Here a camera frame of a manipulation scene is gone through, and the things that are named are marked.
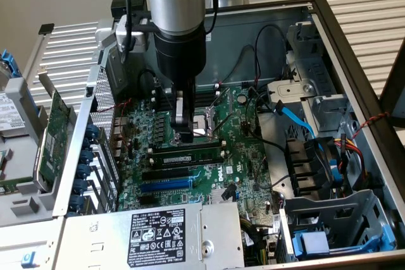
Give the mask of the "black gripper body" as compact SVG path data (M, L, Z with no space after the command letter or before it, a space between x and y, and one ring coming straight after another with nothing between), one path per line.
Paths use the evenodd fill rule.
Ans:
M185 35L154 34L158 68L172 82L195 82L206 65L206 34L197 28Z

